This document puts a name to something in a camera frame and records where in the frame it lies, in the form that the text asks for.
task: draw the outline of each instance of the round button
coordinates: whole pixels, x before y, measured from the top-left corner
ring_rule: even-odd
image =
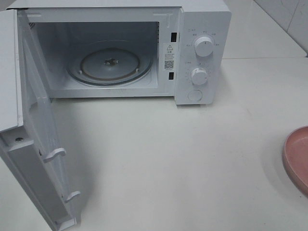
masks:
[[[200,57],[209,56],[214,49],[214,41],[208,36],[202,36],[194,43],[196,54]]]
[[[202,92],[200,90],[193,90],[189,92],[188,99],[193,102],[200,101],[202,99]]]
[[[194,85],[203,85],[207,83],[208,73],[204,68],[196,68],[191,72],[191,79]]]

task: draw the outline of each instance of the sticker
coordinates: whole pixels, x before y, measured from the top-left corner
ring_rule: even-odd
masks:
[[[166,71],[176,69],[178,46],[177,43],[164,43],[164,67]]]

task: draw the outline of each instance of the open microwave door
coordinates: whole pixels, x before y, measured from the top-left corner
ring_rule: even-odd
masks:
[[[23,11],[0,12],[0,155],[52,230],[75,225],[46,75]]]

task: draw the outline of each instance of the pink plate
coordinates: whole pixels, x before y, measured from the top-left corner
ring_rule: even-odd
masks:
[[[308,127],[299,128],[288,136],[283,164],[294,184],[308,196]]]

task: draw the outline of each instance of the power level knob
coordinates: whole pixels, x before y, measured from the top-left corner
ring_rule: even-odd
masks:
[[[204,68],[196,68],[191,72],[191,78],[194,85],[203,85],[207,83],[208,73]]]
[[[202,36],[194,43],[196,54],[200,57],[209,56],[214,49],[214,41],[208,36]]]

